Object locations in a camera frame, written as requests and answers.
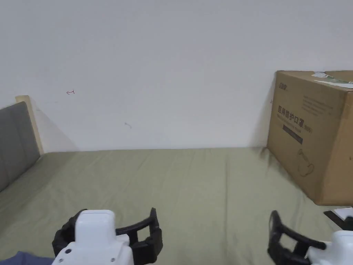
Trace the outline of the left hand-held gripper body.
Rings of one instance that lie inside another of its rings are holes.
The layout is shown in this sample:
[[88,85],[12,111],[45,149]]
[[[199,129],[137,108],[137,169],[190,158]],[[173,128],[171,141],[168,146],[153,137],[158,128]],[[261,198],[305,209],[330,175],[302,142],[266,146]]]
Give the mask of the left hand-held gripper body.
[[83,210],[74,226],[74,241],[64,247],[55,265],[133,265],[128,235],[116,235],[115,213]]

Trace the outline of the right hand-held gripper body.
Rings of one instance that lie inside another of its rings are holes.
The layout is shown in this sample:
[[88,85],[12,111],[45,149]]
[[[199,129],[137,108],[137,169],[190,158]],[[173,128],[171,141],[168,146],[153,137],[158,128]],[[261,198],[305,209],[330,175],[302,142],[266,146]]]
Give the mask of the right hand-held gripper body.
[[352,265],[353,232],[341,230],[334,232],[330,242],[324,242],[326,249],[309,247],[307,257],[312,265]]

